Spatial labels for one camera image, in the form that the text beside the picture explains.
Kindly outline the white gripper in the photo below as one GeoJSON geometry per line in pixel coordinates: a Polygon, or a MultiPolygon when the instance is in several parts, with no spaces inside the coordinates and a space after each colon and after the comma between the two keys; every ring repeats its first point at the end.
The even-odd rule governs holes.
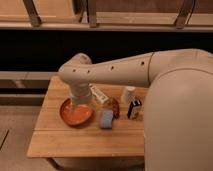
{"type": "Polygon", "coordinates": [[[88,83],[76,84],[70,86],[70,99],[72,109],[78,105],[89,104],[92,99],[92,93],[88,83]]]}

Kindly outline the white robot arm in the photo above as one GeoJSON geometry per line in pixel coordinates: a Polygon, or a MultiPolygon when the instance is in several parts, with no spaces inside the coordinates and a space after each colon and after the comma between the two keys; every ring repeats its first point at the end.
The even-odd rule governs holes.
{"type": "Polygon", "coordinates": [[[213,171],[212,53],[169,50],[98,64],[80,53],[58,75],[75,102],[90,100],[90,83],[146,87],[145,171],[213,171]]]}

